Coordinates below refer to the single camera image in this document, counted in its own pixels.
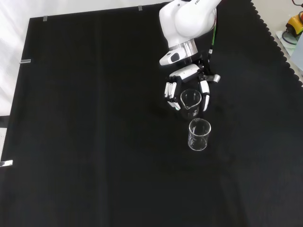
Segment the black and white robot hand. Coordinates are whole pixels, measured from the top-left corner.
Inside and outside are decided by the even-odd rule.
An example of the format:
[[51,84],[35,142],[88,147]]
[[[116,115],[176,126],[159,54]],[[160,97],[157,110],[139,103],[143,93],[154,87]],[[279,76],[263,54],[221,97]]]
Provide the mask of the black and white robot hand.
[[165,85],[164,97],[171,107],[177,111],[181,110],[179,105],[181,86],[194,79],[198,80],[199,92],[202,95],[202,111],[207,110],[210,101],[208,84],[218,83],[221,77],[218,74],[213,74],[208,66],[201,64],[190,64],[170,74]]

